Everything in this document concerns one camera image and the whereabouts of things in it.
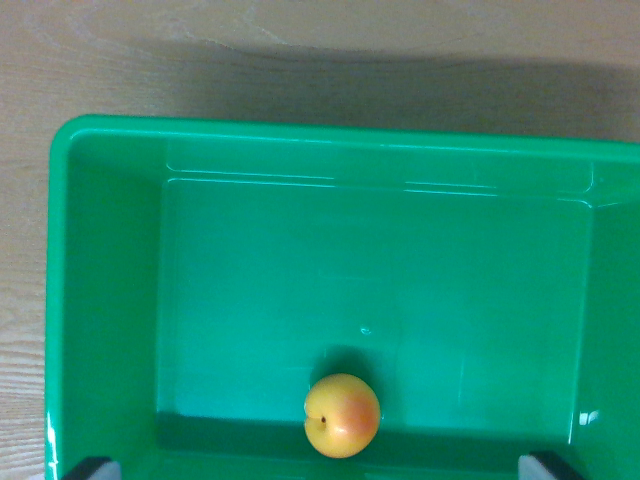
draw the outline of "black object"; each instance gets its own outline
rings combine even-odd
[[[107,463],[111,463],[109,457],[87,457],[62,477],[62,480],[89,480],[94,473]]]
[[[531,456],[538,460],[538,462],[558,480],[585,480],[582,475],[571,468],[571,466],[555,452],[531,452]]]

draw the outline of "green plastic tray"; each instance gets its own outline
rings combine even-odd
[[[83,117],[51,150],[46,478],[640,471],[640,148]],[[305,396],[376,391],[320,456]]]

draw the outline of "wood grain surface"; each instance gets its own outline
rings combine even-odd
[[[640,2],[0,3],[0,478],[43,471],[48,148],[83,113],[640,141]]]

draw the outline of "plastic tray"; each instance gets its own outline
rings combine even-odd
[[[83,117],[51,151],[46,478],[515,479],[640,466],[640,149]],[[348,460],[302,427],[343,371]]]

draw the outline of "wooden table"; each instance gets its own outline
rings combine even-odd
[[[0,478],[43,471],[47,160],[67,119],[640,141],[636,1],[154,3],[0,5]]]

